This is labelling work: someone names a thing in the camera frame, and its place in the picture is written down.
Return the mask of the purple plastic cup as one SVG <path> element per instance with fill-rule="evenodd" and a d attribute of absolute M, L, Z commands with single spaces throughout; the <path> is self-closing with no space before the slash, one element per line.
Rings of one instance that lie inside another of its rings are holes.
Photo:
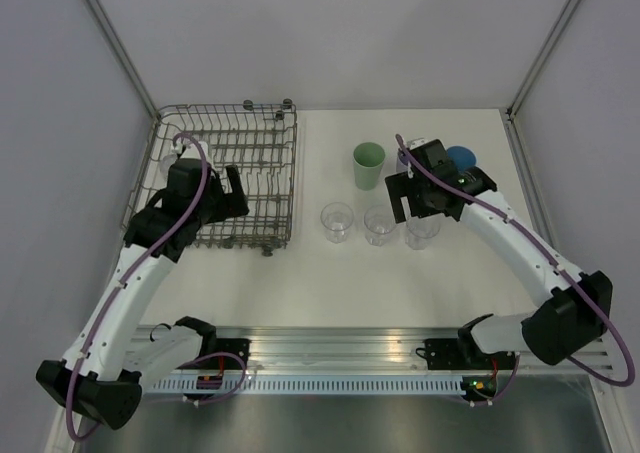
<path fill-rule="evenodd" d="M 404 152 L 399 149 L 396 155 L 396 172 L 402 173 L 405 172 L 408 168 L 408 160 L 404 154 Z"/>

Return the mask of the clear glass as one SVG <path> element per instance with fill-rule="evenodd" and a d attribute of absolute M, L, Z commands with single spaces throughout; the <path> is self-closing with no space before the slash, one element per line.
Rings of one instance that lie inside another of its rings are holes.
<path fill-rule="evenodd" d="M 363 218 L 365 239 L 375 247 L 388 244 L 396 232 L 396 222 L 389 206 L 375 205 L 370 207 Z"/>
<path fill-rule="evenodd" d="M 169 175 L 169 169 L 177 161 L 178 155 L 176 153 L 170 153 L 164 156 L 159 163 L 159 171 L 163 179 L 167 179 Z"/>
<path fill-rule="evenodd" d="M 354 223 L 352 208 L 343 202 L 327 204 L 320 213 L 320 221 L 324 228 L 325 238 L 333 243 L 340 244 L 347 240 Z"/>
<path fill-rule="evenodd" d="M 440 232 L 440 219 L 436 216 L 409 218 L 406 222 L 406 245 L 415 251 L 425 250 Z"/>

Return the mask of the green plastic cup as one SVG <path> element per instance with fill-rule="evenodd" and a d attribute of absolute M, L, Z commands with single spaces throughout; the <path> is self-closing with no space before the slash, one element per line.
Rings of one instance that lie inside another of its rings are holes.
<path fill-rule="evenodd" d="M 384 148 L 374 142 L 364 142 L 355 147 L 352 157 L 356 187 L 363 191 L 374 189 L 386 160 Z"/>

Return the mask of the blue plastic cup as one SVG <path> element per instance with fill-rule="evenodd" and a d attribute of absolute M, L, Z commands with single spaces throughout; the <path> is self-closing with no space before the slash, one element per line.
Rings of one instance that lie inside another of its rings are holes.
<path fill-rule="evenodd" d="M 462 172 L 477 165 L 476 155 L 472 150 L 460 145 L 450 146 L 447 155 L 453 161 L 457 170 Z"/>

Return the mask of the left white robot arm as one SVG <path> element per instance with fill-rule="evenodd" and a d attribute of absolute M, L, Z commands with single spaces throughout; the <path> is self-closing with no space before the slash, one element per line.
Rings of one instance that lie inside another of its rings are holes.
<path fill-rule="evenodd" d="M 65 408 L 112 430 L 134 415 L 143 394 L 179 368 L 218 368 L 226 352 L 215 326 L 185 316 L 135 354 L 128 351 L 150 300 L 199 230 L 248 214 L 234 165 L 223 179 L 205 161 L 179 159 L 167 185 L 130 220 L 114 274 L 74 343 L 59 360 L 44 360 L 37 383 Z"/>

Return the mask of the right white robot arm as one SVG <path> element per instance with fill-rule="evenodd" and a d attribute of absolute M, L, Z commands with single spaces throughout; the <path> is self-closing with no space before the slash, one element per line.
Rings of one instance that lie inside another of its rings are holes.
<path fill-rule="evenodd" d="M 612 284 L 567 261 L 520 218 L 481 168 L 457 168 L 439 140 L 400 145 L 406 171 L 385 184 L 396 223 L 443 215 L 466 226 L 510 268 L 529 295 L 531 313 L 482 315 L 459 328 L 459 361 L 478 368 L 492 355 L 530 352 L 557 365 L 607 330 Z"/>

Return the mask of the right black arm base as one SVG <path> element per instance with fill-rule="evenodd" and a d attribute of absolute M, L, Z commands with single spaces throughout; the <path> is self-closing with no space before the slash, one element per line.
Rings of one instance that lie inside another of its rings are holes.
<path fill-rule="evenodd" d="M 424 356 L 432 371 L 499 371 L 512 370 L 514 353 L 464 353 L 454 338 L 429 338 L 423 341 Z"/>

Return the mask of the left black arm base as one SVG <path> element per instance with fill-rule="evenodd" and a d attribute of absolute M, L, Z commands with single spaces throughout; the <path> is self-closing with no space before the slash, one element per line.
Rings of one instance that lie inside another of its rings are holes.
<path fill-rule="evenodd" d="M 250 356 L 250 340 L 248 338 L 219 338 L 212 353 L 220 352 L 234 354 L 246 363 Z M 241 366 L 235 359 L 226 356 L 207 359 L 199 364 L 199 368 L 215 371 L 217 374 L 241 370 Z"/>

